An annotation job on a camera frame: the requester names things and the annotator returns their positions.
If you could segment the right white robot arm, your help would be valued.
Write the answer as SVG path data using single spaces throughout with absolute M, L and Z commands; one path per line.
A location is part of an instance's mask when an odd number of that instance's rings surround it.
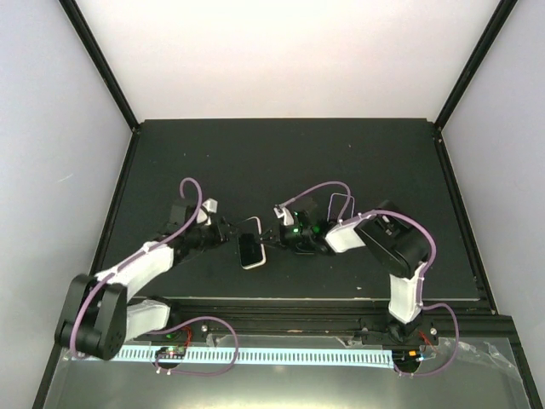
M 336 256 L 366 249 L 389 276 L 386 334 L 397 344 L 407 343 L 417 334 L 417 323 L 425 310 L 425 275 L 437 255 L 426 228 L 389 200 L 350 218 L 316 218 L 307 210 L 283 204 L 274 212 L 278 226 L 255 236 L 256 243 L 301 255 Z

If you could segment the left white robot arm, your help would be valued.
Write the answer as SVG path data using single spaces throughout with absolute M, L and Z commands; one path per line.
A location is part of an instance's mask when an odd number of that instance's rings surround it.
M 218 216 L 218 203 L 186 201 L 174 205 L 165 229 L 127 259 L 95 275 L 77 275 L 68 287 L 54 332 L 56 345 L 75 357 L 111 360 L 123 344 L 156 332 L 164 340 L 177 338 L 183 320 L 161 297 L 137 304 L 131 299 L 159 275 L 225 244 L 235 227 Z

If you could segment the lavender phone case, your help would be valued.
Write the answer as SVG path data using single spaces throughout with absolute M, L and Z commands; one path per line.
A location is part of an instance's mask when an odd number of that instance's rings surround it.
M 330 195 L 327 219 L 337 222 L 339 219 L 346 220 L 354 216 L 355 198 L 345 193 L 332 193 Z

